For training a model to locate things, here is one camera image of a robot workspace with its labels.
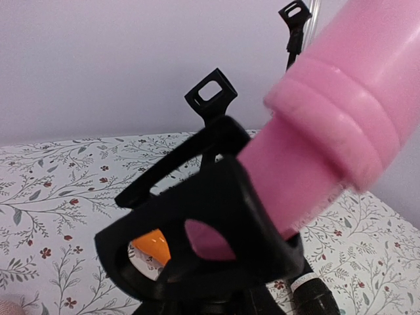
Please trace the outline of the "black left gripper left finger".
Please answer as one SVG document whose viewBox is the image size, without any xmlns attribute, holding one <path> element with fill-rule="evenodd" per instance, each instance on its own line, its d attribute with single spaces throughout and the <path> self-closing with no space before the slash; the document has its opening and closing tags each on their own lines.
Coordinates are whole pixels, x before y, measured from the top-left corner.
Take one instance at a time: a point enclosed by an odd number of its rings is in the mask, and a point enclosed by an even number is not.
<svg viewBox="0 0 420 315">
<path fill-rule="evenodd" d="M 234 157 L 226 156 L 150 197 L 151 187 L 173 169 L 163 159 L 137 178 L 116 198 L 129 213 L 94 238 L 103 269 L 124 293 L 141 301 L 203 299 L 301 273 L 300 237 L 281 238 Z M 183 227 L 187 220 L 214 228 L 228 242 L 235 260 L 206 261 L 189 252 L 180 258 L 187 275 L 172 282 L 153 281 L 131 264 L 127 254 L 131 240 L 157 228 Z"/>
</svg>

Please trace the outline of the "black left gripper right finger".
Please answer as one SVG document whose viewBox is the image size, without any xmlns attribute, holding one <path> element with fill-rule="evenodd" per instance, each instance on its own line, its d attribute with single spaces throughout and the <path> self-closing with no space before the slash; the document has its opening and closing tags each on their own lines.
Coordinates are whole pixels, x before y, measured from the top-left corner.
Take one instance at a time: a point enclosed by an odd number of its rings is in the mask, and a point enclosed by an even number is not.
<svg viewBox="0 0 420 315">
<path fill-rule="evenodd" d="M 134 209 L 149 198 L 151 188 L 172 171 L 199 155 L 237 155 L 251 137 L 232 117 L 222 116 L 170 151 L 115 197 L 122 208 Z"/>
</svg>

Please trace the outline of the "pink microphone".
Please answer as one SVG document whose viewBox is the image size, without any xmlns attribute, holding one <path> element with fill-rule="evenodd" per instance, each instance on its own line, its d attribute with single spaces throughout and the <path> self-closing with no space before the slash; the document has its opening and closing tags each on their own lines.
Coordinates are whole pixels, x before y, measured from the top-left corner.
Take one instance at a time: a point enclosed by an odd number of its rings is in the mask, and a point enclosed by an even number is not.
<svg viewBox="0 0 420 315">
<path fill-rule="evenodd" d="M 366 191 L 419 124 L 419 2 L 347 1 L 264 98 L 241 151 L 283 238 L 345 188 Z"/>
</svg>

